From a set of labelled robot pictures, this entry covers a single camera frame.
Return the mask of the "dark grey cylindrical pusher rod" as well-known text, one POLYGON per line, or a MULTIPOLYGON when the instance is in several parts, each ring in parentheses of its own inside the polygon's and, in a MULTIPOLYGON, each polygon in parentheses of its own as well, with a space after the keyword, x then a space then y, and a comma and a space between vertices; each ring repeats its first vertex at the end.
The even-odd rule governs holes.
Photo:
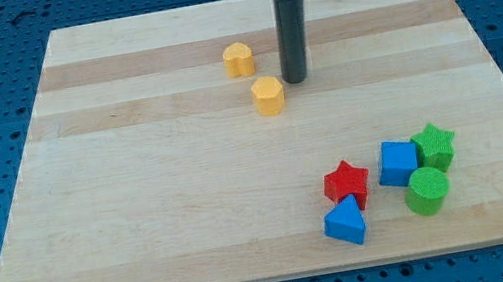
POLYGON ((280 69, 288 84, 307 78, 306 34, 303 0, 274 0, 280 69))

